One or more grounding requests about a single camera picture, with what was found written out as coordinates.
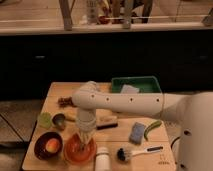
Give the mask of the white wrapped gripper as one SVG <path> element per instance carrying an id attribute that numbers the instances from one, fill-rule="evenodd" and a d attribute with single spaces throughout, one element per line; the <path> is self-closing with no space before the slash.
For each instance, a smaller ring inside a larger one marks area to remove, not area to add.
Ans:
<path id="1" fill-rule="evenodd" d="M 81 142 L 88 144 L 96 129 L 96 114 L 93 111 L 78 111 L 76 126 Z"/>

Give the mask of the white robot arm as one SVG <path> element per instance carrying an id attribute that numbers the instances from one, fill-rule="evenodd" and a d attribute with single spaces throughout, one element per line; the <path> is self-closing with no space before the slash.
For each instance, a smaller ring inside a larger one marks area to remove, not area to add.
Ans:
<path id="1" fill-rule="evenodd" d="M 213 171 L 213 92 L 196 94 L 108 93 L 93 81 L 72 94 L 77 124 L 94 125 L 97 109 L 138 114 L 181 125 L 177 171 Z"/>

